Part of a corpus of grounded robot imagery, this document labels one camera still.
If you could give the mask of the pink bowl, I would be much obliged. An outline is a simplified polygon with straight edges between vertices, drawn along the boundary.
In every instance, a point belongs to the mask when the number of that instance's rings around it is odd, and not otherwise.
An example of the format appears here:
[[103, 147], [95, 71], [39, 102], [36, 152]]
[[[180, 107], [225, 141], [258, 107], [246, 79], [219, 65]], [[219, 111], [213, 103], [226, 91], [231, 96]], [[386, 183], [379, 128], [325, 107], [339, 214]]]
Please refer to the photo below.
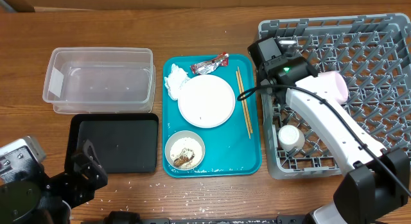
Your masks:
[[337, 71], [319, 73], [317, 80], [322, 93], [327, 94], [340, 105], [347, 101], [349, 91], [340, 73]]

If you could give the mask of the beige cup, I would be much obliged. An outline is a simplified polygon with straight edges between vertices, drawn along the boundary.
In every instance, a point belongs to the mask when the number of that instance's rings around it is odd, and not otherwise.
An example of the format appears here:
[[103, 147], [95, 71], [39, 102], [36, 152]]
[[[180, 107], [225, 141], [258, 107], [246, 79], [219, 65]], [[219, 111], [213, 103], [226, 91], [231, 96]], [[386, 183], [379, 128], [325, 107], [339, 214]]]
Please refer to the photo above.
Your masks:
[[279, 145], [283, 150], [290, 152], [301, 150], [305, 143], [305, 137], [301, 130], [292, 125], [284, 125], [277, 134]]

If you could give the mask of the white round plate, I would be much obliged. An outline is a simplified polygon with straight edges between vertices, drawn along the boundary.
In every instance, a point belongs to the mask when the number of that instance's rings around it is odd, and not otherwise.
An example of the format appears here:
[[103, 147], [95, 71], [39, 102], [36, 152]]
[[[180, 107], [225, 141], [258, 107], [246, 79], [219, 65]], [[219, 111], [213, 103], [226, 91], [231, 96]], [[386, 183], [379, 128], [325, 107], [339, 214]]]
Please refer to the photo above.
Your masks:
[[222, 125], [236, 106], [232, 87], [224, 79], [210, 74], [196, 76], [185, 83], [177, 103], [182, 117], [199, 128]]

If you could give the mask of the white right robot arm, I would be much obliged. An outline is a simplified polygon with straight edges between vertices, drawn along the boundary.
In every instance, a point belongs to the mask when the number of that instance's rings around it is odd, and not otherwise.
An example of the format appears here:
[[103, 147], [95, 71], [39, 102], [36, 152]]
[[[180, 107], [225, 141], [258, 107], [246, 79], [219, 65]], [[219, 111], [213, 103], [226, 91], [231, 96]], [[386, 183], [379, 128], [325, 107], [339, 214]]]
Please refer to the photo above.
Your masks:
[[374, 223], [405, 206], [410, 198], [410, 160], [388, 150], [343, 109], [348, 88], [336, 71], [320, 73], [303, 56], [293, 57], [275, 37], [255, 41], [247, 50], [262, 80], [242, 92], [244, 100], [267, 92], [296, 111], [327, 146], [344, 177], [333, 200], [298, 223]]

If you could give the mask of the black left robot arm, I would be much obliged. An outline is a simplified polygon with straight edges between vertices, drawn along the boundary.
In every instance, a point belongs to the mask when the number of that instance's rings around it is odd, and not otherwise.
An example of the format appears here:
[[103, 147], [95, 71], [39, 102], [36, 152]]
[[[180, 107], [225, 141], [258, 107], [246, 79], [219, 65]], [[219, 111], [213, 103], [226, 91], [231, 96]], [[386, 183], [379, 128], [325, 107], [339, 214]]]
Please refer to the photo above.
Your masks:
[[1, 147], [1, 223], [69, 223], [71, 211], [108, 184], [91, 141], [70, 153], [64, 172], [49, 177], [44, 150], [26, 136]]

